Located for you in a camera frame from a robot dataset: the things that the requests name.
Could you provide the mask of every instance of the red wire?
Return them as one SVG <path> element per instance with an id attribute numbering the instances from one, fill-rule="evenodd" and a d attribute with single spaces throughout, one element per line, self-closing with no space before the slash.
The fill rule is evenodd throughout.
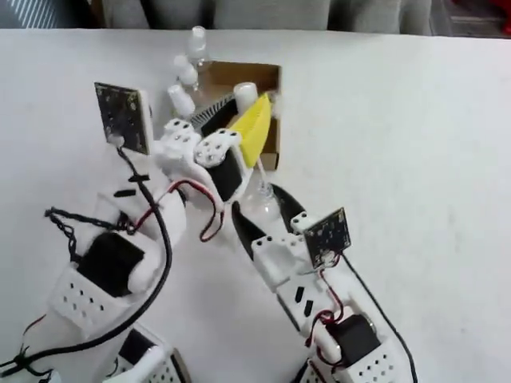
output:
<path id="1" fill-rule="evenodd" d="M 25 331 L 23 331 L 23 337 L 25 336 L 25 334 L 32 328 L 34 327 L 35 325 L 37 325 L 40 321 L 42 321 L 44 318 L 46 317 L 46 314 L 42 315 L 40 318 L 37 318 L 35 321 L 33 321 L 32 323 L 30 323 Z"/>
<path id="2" fill-rule="evenodd" d="M 340 256 L 337 256 L 336 260 L 334 261 L 334 266 L 336 266 L 337 263 L 339 263 L 339 259 L 340 259 Z M 337 293 L 335 293 L 335 291 L 332 288 L 332 286 L 330 285 L 330 283 L 328 283 L 327 279 L 325 278 L 324 271 L 325 271 L 324 269 L 319 271 L 319 273 L 318 273 L 319 277 L 328 286 L 328 291 L 332 295 L 332 297 L 335 300 L 335 303 L 337 304 L 337 306 L 339 306 L 339 315 L 338 315 L 337 318 L 335 318 L 334 312 L 332 310 L 329 310 L 329 309 L 325 309 L 325 310 L 319 311 L 315 315 L 314 319 L 312 320 L 311 333 L 310 333 L 309 337 L 305 341 L 305 346 L 306 347 L 311 347 L 312 335 L 314 334 L 314 328 L 315 328 L 316 323 L 318 322 L 318 320 L 321 320 L 322 324 L 328 325 L 328 324 L 331 324 L 331 323 L 339 323 L 339 322 L 341 322 L 341 320 L 343 319 L 343 316 L 344 316 L 344 305 L 343 305 L 343 302 L 341 301 L 341 299 L 339 298 Z"/>
<path id="3" fill-rule="evenodd" d="M 220 212 L 220 223 L 219 223 L 218 228 L 211 235 L 209 235 L 208 237 L 204 237 L 206 235 L 206 232 L 211 228 L 211 226 L 215 222 L 216 204 L 215 204 L 215 199 L 213 197 L 213 194 L 204 185 L 202 185 L 202 184 L 200 184 L 198 182 L 192 181 L 192 180 L 177 180 L 176 182 L 172 183 L 168 187 L 167 193 L 172 193 L 173 191 L 175 191 L 182 184 L 187 184 L 187 185 L 191 186 L 192 188 L 194 188 L 195 190 L 197 190 L 200 194 L 205 195 L 209 199 L 209 201 L 212 203 L 212 205 L 213 205 L 213 214 L 212 214 L 211 218 L 209 219 L 209 221 L 206 223 L 206 226 L 204 227 L 204 229 L 199 234 L 200 241 L 203 242 L 203 243 L 206 243 L 207 241 L 210 241 L 216 234 L 218 234 L 218 232 L 220 231 L 220 229 L 224 225 L 224 212 L 223 211 Z M 140 217 L 140 219 L 135 224 L 135 231 L 137 231 L 144 224 L 145 220 L 152 213 L 153 213 L 153 210 L 152 209 L 148 209 Z"/>

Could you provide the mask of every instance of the black plastic piece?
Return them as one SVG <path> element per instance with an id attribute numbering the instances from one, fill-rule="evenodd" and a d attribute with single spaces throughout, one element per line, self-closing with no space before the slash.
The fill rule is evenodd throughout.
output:
<path id="1" fill-rule="evenodd" d="M 250 259 L 253 261 L 254 252 L 252 251 L 252 242 L 265 237 L 266 233 L 243 215 L 238 201 L 232 204 L 232 222 L 234 223 L 234 228 L 236 229 L 236 233 L 238 233 L 238 238 L 240 238 L 241 244 Z"/>
<path id="2" fill-rule="evenodd" d="M 137 194 L 137 190 L 135 189 L 125 189 L 125 190 L 118 190 L 113 195 L 115 198 L 121 198 L 121 197 L 133 197 Z"/>
<path id="3" fill-rule="evenodd" d="M 133 329 L 126 338 L 119 351 L 119 356 L 128 363 L 135 365 L 144 356 L 148 349 L 154 346 L 144 335 Z"/>
<path id="4" fill-rule="evenodd" d="M 82 257 L 77 272 L 114 298 L 131 294 L 128 280 L 144 252 L 117 233 L 105 232 L 95 238 Z"/>
<path id="5" fill-rule="evenodd" d="M 297 289 L 296 289 L 296 294 L 295 294 L 295 302 L 296 303 L 300 303 L 302 301 L 302 298 L 303 298 L 303 292 L 305 291 L 305 288 L 302 287 L 302 286 L 299 286 Z"/>
<path id="6" fill-rule="evenodd" d="M 307 300 L 305 302 L 305 309 L 303 309 L 303 315 L 305 315 L 305 318 L 309 318 L 311 316 L 312 306 L 313 305 L 314 305 L 313 301 Z"/>
<path id="7" fill-rule="evenodd" d="M 216 190 L 223 201 L 232 197 L 236 189 L 241 185 L 241 172 L 238 161 L 232 150 L 228 150 L 225 159 L 218 166 L 206 169 L 211 176 Z"/>
<path id="8" fill-rule="evenodd" d="M 287 191 L 282 189 L 280 186 L 275 184 L 271 184 L 273 187 L 273 192 L 275 194 L 275 198 L 280 207 L 280 214 L 284 221 L 284 225 L 286 225 L 287 232 L 292 233 L 293 229 L 291 227 L 291 220 L 293 217 L 296 217 L 298 214 L 305 211 L 302 205 L 289 194 Z"/>
<path id="9" fill-rule="evenodd" d="M 381 345 L 369 322 L 361 314 L 351 315 L 339 324 L 326 325 L 326 328 L 340 345 L 343 365 L 346 367 L 353 365 Z"/>
<path id="10" fill-rule="evenodd" d="M 139 176 L 131 176 L 128 178 L 129 182 L 145 182 L 149 181 L 149 174 L 140 174 Z"/>
<path id="11" fill-rule="evenodd" d="M 344 208 L 341 207 L 306 229 L 303 237 L 314 268 L 323 264 L 324 255 L 330 252 L 342 254 L 351 245 Z"/>
<path id="12" fill-rule="evenodd" d="M 111 134 L 122 136 L 124 147 L 149 154 L 145 134 L 141 95 L 136 89 L 95 82 L 97 103 L 108 139 Z"/>

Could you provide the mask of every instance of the white cylinder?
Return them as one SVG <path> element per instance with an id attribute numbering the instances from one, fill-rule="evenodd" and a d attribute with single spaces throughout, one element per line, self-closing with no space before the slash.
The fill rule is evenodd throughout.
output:
<path id="1" fill-rule="evenodd" d="M 180 54 L 174 58 L 174 66 L 176 67 L 177 77 L 187 86 L 195 85 L 199 80 L 199 74 L 186 56 Z"/>
<path id="2" fill-rule="evenodd" d="M 195 112 L 195 103 L 181 85 L 173 85 L 167 89 L 167 92 L 179 116 L 188 118 Z"/>
<path id="3" fill-rule="evenodd" d="M 257 101 L 257 86 L 253 82 L 242 82 L 234 87 L 234 98 L 239 114 L 244 114 Z"/>

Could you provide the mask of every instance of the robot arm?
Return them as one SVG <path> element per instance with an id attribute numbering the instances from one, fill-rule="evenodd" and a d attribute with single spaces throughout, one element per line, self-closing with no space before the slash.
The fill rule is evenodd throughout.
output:
<path id="1" fill-rule="evenodd" d="M 295 382 L 417 382 L 406 343 L 343 253 L 351 244 L 344 210 L 316 219 L 282 188 L 274 191 L 287 234 L 266 235 L 238 203 L 232 219 L 254 267 L 311 348 Z"/>

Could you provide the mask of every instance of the robotic claw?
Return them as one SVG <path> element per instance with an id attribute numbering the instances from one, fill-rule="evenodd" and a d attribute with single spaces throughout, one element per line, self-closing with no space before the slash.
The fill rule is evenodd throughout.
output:
<path id="1" fill-rule="evenodd" d="M 117 180 L 98 193 L 94 219 L 47 211 L 69 239 L 71 260 L 46 314 L 2 365 L 2 381 L 189 382 L 177 351 L 137 320 L 168 275 L 185 204 L 201 207 L 200 194 L 214 211 L 206 229 L 217 225 L 201 240 L 230 212 L 255 268 L 306 338 L 310 357 L 294 383 L 417 381 L 406 343 L 343 253 L 351 244 L 343 209 L 316 219 L 273 185 L 286 235 L 267 235 L 242 214 L 237 201 L 252 169 L 241 140 L 230 128 L 203 138 L 187 121 L 171 120 L 151 156 L 112 148 Z M 61 218 L 87 225 L 75 235 Z"/>

